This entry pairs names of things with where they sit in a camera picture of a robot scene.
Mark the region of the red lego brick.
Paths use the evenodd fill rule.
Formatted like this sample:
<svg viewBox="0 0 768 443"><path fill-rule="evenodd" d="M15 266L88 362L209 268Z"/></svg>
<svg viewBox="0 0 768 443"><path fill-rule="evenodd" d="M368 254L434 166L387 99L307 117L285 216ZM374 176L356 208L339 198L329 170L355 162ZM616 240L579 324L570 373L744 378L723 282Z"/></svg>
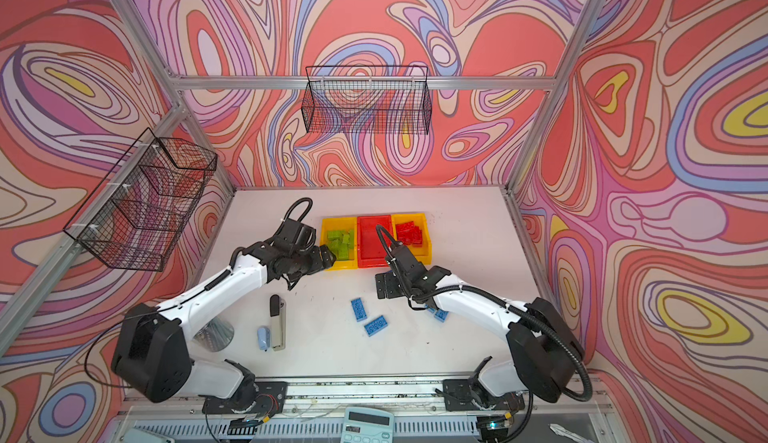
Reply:
<svg viewBox="0 0 768 443"><path fill-rule="evenodd" d="M416 226L412 221L396 224L395 230L397 232L397 239L403 244L411 244L413 241L413 234L415 229Z"/></svg>
<svg viewBox="0 0 768 443"><path fill-rule="evenodd" d="M421 247L424 242L423 231L418 226L413 226L409 233L410 245L415 247Z"/></svg>

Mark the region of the green lego brick long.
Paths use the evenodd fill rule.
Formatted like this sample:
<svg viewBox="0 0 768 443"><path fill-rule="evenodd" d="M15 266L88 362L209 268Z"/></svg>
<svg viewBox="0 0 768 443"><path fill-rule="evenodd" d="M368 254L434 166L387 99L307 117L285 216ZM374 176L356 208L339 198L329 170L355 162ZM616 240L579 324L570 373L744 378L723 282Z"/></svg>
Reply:
<svg viewBox="0 0 768 443"><path fill-rule="evenodd" d="M329 231L327 234L328 241L342 241L344 237L344 232L341 230L332 230Z"/></svg>

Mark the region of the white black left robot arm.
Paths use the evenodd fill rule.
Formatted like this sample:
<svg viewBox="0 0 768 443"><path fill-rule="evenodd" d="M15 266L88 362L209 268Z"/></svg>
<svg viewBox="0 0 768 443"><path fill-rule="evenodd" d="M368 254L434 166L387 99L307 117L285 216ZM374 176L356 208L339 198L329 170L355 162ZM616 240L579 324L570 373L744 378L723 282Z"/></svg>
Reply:
<svg viewBox="0 0 768 443"><path fill-rule="evenodd" d="M286 218L271 237L236 248L223 270L196 287L155 306L141 303L130 309L111 370L153 403L197 395L244 413L258 398L253 373L232 360L195 360L190 342L240 298L274 280L294 287L335 261L327 246L317 244L313 227Z"/></svg>

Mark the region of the blue lego brick front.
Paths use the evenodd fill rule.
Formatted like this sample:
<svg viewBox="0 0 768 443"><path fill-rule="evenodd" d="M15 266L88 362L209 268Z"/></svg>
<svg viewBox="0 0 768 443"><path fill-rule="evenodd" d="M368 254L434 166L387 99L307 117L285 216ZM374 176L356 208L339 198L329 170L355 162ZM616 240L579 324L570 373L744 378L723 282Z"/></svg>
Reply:
<svg viewBox="0 0 768 443"><path fill-rule="evenodd" d="M380 333L387 327L388 327L388 321L383 315L378 316L364 324L364 330L368 337L372 337L377 333Z"/></svg>

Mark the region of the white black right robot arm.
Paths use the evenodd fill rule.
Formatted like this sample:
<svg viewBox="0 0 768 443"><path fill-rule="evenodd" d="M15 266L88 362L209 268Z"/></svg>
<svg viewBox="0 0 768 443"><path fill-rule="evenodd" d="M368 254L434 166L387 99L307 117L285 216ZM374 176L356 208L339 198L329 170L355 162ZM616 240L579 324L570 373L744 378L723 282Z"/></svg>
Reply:
<svg viewBox="0 0 768 443"><path fill-rule="evenodd" d="M395 296L404 297L412 310L461 316L506 342L507 359L485 358L468 379L475 406L486 408L492 399L522 391L549 403L563 396L578 402L592 398L584 349L549 301L502 298L446 268L427 268L400 243L385 250L385 260L390 271L382 277L396 283Z"/></svg>

